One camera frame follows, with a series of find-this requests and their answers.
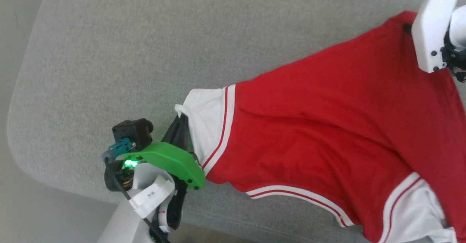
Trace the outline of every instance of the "black cable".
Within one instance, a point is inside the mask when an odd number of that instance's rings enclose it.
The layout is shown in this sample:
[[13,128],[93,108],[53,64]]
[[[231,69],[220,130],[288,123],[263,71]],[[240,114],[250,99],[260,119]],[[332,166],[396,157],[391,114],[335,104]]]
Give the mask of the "black cable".
[[[110,166],[110,163],[108,162],[108,158],[105,158],[104,160],[104,163],[105,163],[105,166],[107,167],[108,171],[110,172],[111,176],[112,176],[112,179],[113,179],[113,182],[115,183],[115,186],[116,188],[121,192],[123,193],[123,195],[125,196],[125,198],[127,200],[130,200],[131,197],[130,195],[128,195],[128,193],[126,192],[126,190],[123,188],[123,186],[120,184],[120,181],[118,181],[118,178],[116,177],[115,173],[113,172],[111,166]],[[147,219],[147,218],[143,218],[144,222],[147,224],[147,226],[150,228],[150,230],[152,230],[152,232],[158,237],[160,238],[160,240],[162,240],[162,243],[170,243],[170,241],[168,241],[168,239],[165,238],[165,236],[163,235],[163,233],[158,230],[157,228],[155,228],[152,223],[150,223],[150,221]]]
[[[177,117],[178,122],[181,123],[182,127],[185,127],[185,129],[188,131],[188,135],[191,136],[191,134],[189,132],[189,125],[188,125],[188,123],[186,123],[185,119],[186,119],[185,115],[181,115],[181,117]],[[199,158],[196,155],[196,153],[194,151],[188,151],[188,152],[194,157],[196,162],[198,162],[198,164],[200,165]]]

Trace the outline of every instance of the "couch cushion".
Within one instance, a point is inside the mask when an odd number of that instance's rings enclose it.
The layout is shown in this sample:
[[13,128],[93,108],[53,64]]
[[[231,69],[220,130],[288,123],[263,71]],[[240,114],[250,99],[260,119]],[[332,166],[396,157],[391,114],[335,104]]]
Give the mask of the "couch cushion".
[[[43,0],[8,120],[18,165],[61,190],[122,200],[103,183],[110,128],[146,117],[158,140],[192,88],[250,79],[351,39],[422,0]],[[364,242],[318,207],[188,194],[185,220],[258,242]]]

